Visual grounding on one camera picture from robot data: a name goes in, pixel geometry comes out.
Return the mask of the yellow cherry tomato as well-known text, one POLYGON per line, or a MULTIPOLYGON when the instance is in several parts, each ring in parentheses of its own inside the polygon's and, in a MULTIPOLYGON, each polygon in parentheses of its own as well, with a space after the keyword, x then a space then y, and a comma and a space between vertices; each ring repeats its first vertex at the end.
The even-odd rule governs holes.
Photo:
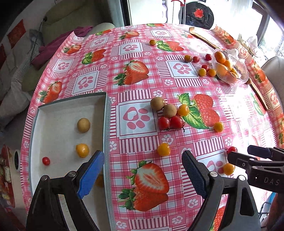
POLYGON ((169 156, 171 153, 170 146, 168 143, 161 143, 157 148, 159 156, 169 156))
POLYGON ((235 171, 235 165, 233 165, 233 164, 226 163, 223 166, 223 172, 227 176, 231 176, 234 173, 234 171, 235 171))
POLYGON ((95 181, 95 185, 97 187, 103 188, 104 187, 104 177, 103 174, 99 174, 96 181, 95 181))
POLYGON ((217 133, 220 133, 224 130, 224 124, 222 122, 216 122, 213 128, 217 133))
POLYGON ((89 147, 87 144, 80 143, 76 145, 76 153, 80 158, 86 158, 89 155, 89 147))

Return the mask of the small red cherry tomato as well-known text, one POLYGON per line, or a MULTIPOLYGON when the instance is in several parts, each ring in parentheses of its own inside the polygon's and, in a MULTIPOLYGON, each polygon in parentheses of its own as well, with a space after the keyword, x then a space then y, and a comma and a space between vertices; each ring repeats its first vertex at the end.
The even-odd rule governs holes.
POLYGON ((51 161, 48 157, 45 156, 45 157, 42 158, 42 163, 43 163, 44 166, 49 166, 51 161))

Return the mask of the white shallow tray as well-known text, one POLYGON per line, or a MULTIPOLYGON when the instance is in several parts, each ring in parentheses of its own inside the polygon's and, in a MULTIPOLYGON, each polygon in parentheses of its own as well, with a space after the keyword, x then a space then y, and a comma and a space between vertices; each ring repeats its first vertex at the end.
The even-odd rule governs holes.
POLYGON ((83 202, 98 230, 114 230, 110 181, 110 112, 106 92, 79 95, 42 105, 34 119, 30 151, 29 180, 32 202, 26 222, 27 230, 77 230, 64 197, 64 177, 77 171, 96 151, 104 153, 104 187, 94 183, 83 202), (87 118, 91 127, 81 133, 77 122, 87 118), (89 155, 80 158, 76 145, 84 143, 89 155), (43 157, 51 161, 42 163, 43 157))

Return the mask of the brown longan in tray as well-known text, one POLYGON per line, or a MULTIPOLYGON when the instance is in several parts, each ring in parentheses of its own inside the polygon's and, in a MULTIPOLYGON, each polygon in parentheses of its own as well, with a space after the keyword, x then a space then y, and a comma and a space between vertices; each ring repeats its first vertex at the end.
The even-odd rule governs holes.
POLYGON ((81 118, 77 122, 77 129, 81 133, 88 132, 90 127, 91 127, 91 123, 90 123, 90 121, 87 118, 81 118))

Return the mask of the white cylindrical device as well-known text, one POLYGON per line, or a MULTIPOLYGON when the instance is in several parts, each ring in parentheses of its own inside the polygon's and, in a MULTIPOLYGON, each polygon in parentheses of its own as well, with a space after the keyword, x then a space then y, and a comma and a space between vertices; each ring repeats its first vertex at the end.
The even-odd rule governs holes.
POLYGON ((17 172, 20 172, 20 151, 15 150, 13 153, 13 164, 17 172))

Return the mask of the orange cherry tomato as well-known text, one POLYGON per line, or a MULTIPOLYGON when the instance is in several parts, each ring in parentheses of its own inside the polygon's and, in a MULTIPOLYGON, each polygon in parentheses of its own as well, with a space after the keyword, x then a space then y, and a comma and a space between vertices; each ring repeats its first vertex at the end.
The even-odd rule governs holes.
POLYGON ((177 114, 179 116, 187 116, 189 114, 189 112, 190 112, 189 107, 186 104, 180 105, 178 110, 177 110, 177 114))
POLYGON ((155 45, 156 45, 156 40, 154 40, 154 39, 150 40, 150 41, 149 41, 149 44, 150 44, 151 46, 155 46, 155 45))

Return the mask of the brown kiwi berry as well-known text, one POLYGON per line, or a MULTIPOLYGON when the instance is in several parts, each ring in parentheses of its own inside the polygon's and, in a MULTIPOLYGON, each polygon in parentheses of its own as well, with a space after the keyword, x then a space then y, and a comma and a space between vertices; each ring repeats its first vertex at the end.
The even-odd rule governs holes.
POLYGON ((163 109, 165 105, 166 105, 166 102, 162 97, 154 97, 150 101, 150 106, 155 111, 159 111, 163 109))
POLYGON ((163 108, 163 116, 167 118, 172 118, 177 114, 177 108, 173 104, 167 104, 163 108))

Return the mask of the glass fruit bowl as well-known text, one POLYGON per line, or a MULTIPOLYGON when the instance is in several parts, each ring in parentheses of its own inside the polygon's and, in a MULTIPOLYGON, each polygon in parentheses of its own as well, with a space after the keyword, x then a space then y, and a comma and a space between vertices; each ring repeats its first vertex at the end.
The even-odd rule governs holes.
POLYGON ((212 58, 212 66, 219 79, 231 86, 243 85, 249 79, 245 61, 238 55, 237 49, 217 48, 212 58))

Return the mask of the strawberry pattern pink tablecloth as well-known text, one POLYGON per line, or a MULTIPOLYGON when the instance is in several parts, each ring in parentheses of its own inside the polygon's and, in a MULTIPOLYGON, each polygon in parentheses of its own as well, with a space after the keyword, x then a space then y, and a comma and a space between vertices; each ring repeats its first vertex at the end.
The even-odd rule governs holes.
POLYGON ((202 197, 196 194, 181 163, 184 151, 219 174, 227 150, 246 152, 250 144, 283 147, 283 110, 268 78, 249 53, 216 27, 202 35, 221 48, 236 48, 264 109, 249 85, 231 86, 202 70, 213 69, 211 49, 187 34, 188 26, 146 24, 110 29, 88 37, 71 33, 45 67, 28 110, 21 147, 21 186, 26 208, 32 202, 29 151, 38 108, 85 94, 106 92, 110 112, 110 181, 114 230, 187 230, 202 197), (151 46, 150 40, 156 40, 151 46), (181 130, 158 127, 166 105, 189 107, 181 130), (216 122, 224 124, 217 133, 216 122), (157 148, 168 143, 169 156, 157 148))

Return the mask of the maroon cloth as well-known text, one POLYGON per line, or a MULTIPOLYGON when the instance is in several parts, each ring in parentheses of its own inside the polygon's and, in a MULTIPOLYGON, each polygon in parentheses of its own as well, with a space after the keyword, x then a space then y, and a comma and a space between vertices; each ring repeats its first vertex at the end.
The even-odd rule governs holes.
POLYGON ((61 44, 68 38, 68 36, 74 32, 77 37, 84 37, 86 34, 93 29, 93 26, 76 27, 73 31, 65 32, 59 37, 51 41, 45 46, 39 48, 39 54, 32 60, 31 64, 39 70, 58 50, 61 44))

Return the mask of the orange cherry tomato far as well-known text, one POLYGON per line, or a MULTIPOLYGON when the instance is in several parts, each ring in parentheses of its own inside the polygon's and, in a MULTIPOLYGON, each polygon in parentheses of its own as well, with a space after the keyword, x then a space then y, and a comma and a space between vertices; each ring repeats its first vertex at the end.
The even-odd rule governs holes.
POLYGON ((156 45, 156 40, 154 40, 154 39, 150 40, 150 41, 149 41, 149 44, 150 44, 151 46, 155 46, 155 45, 156 45))

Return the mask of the olive green sofa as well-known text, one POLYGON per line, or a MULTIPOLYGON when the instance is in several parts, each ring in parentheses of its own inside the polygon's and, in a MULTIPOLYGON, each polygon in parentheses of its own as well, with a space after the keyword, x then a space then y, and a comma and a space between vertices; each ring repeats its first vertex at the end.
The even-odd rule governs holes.
POLYGON ((32 64, 32 60, 39 54, 39 48, 45 46, 61 34, 73 31, 76 27, 93 26, 86 36, 113 29, 114 24, 108 16, 109 10, 100 4, 103 1, 61 1, 52 7, 45 15, 42 28, 40 45, 35 45, 26 61, 21 83, 23 92, 33 92, 38 81, 48 64, 49 59, 39 70, 32 64))

